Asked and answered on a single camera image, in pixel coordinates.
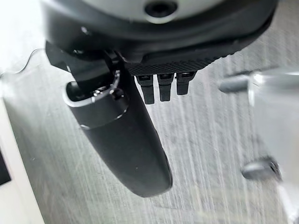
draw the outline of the gray carpet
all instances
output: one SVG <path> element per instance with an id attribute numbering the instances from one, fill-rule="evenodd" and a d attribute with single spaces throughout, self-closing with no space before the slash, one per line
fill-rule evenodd
<path id="1" fill-rule="evenodd" d="M 7 110 L 46 224 L 286 223 L 276 183 L 248 182 L 240 174 L 242 164 L 267 154 L 247 94 L 222 94 L 217 81 L 297 64 L 298 8 L 297 0 L 282 1 L 271 29 L 254 44 L 198 72 L 189 95 L 176 96 L 173 86 L 171 102 L 147 107 L 174 177 L 173 188 L 158 197 L 133 195 L 107 169 L 63 103 L 71 75 L 51 67 L 43 52 L 22 74 L 4 76 Z M 3 11 L 11 9 L 0 15 L 3 69 L 17 69 L 43 44 L 37 3 L 14 0 Z"/>

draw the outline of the black controller grip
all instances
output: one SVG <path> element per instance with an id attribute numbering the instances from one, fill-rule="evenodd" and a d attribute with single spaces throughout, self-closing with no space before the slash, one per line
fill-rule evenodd
<path id="1" fill-rule="evenodd" d="M 64 99 L 85 135 L 114 175 L 133 193 L 155 196 L 172 186 L 159 136 L 128 74 L 118 84 L 74 101 L 69 83 Z"/>

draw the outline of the cable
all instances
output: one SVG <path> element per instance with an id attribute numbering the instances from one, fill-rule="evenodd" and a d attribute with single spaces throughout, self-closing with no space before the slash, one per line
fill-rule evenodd
<path id="1" fill-rule="evenodd" d="M 29 64 L 29 61 L 30 61 L 31 57 L 33 56 L 33 54 L 35 54 L 36 52 L 38 52 L 38 51 L 40 51 L 40 50 L 44 50 L 44 48 L 36 48 L 36 49 L 34 49 L 34 50 L 30 53 L 30 55 L 29 55 L 29 57 L 28 57 L 28 59 L 27 59 L 25 65 L 22 67 L 22 69 L 20 69 L 20 70 L 18 70 L 18 71 L 4 71 L 4 72 L 2 72 L 2 73 L 0 74 L 0 79 L 2 78 L 2 76 L 3 76 L 4 74 L 15 75 L 15 74 L 19 74 L 19 73 L 21 73 L 22 71 L 24 71 L 24 70 L 26 69 L 27 65 Z"/>

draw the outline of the chair caster wheel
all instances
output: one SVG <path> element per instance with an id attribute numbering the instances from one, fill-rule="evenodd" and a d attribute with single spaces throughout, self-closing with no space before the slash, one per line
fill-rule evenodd
<path id="1" fill-rule="evenodd" d="M 264 181 L 271 178 L 281 180 L 278 164 L 270 157 L 260 158 L 246 164 L 241 172 L 248 180 Z"/>

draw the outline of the black plastic tab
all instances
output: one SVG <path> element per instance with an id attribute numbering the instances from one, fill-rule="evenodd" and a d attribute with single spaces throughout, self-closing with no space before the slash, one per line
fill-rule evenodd
<path id="1" fill-rule="evenodd" d="M 11 181 L 7 167 L 0 151 L 0 185 Z"/>
<path id="2" fill-rule="evenodd" d="M 182 96 L 188 94 L 189 82 L 194 79 L 195 71 L 177 73 L 177 94 Z"/>
<path id="3" fill-rule="evenodd" d="M 153 76 L 137 76 L 137 82 L 141 86 L 145 104 L 154 104 L 154 85 Z"/>
<path id="4" fill-rule="evenodd" d="M 171 83 L 174 78 L 174 74 L 157 75 L 159 90 L 160 90 L 160 101 L 170 101 Z"/>

